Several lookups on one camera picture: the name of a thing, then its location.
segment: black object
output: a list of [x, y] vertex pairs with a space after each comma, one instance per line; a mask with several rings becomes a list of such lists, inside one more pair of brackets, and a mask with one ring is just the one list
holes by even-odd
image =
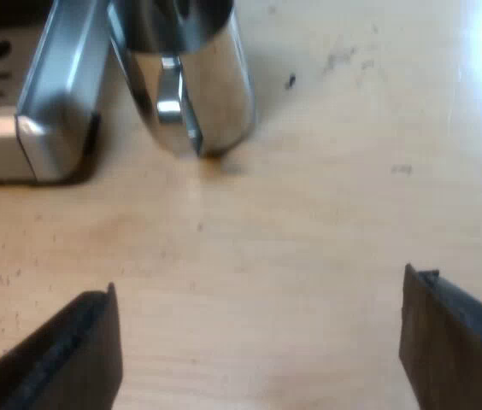
[[110, 410], [122, 373], [111, 284], [78, 296], [0, 359], [0, 410]]
[[482, 409], [482, 303], [406, 266], [400, 358], [423, 410]]

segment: chrome surface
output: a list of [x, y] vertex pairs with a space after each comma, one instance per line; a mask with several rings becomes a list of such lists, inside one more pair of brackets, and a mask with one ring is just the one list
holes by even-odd
[[30, 21], [19, 14], [0, 25], [0, 124], [15, 124], [0, 132], [1, 180], [69, 176], [94, 114], [109, 50], [108, 2], [47, 3], [47, 13], [39, 9]]
[[113, 0], [116, 55], [155, 140], [217, 155], [245, 137], [255, 99], [233, 1]]

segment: light wood surface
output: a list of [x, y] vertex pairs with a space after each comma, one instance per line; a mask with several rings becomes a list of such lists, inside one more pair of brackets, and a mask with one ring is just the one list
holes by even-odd
[[482, 1], [238, 15], [260, 122], [228, 156], [158, 149], [111, 60], [92, 178], [0, 186], [0, 354], [114, 281], [116, 410], [416, 409], [404, 264], [482, 299]]

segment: stain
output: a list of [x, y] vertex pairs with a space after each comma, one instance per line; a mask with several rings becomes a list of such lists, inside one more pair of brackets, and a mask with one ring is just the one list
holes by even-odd
[[231, 162], [222, 163], [220, 170], [226, 175], [245, 175], [247, 173], [245, 167]]
[[402, 165], [394, 165], [391, 167], [391, 173], [402, 173], [404, 175], [410, 176], [414, 169], [409, 164], [402, 164]]
[[291, 90], [295, 83], [296, 83], [296, 75], [292, 73], [288, 81], [285, 83], [285, 90]]
[[374, 60], [366, 60], [361, 63], [361, 70], [374, 67]]
[[356, 52], [357, 48], [351, 47], [348, 49], [340, 49], [330, 53], [326, 60], [326, 66], [323, 70], [323, 73], [329, 73], [331, 71], [334, 71], [334, 68], [336, 68], [336, 66], [339, 64], [351, 64], [351, 58], [355, 55]]

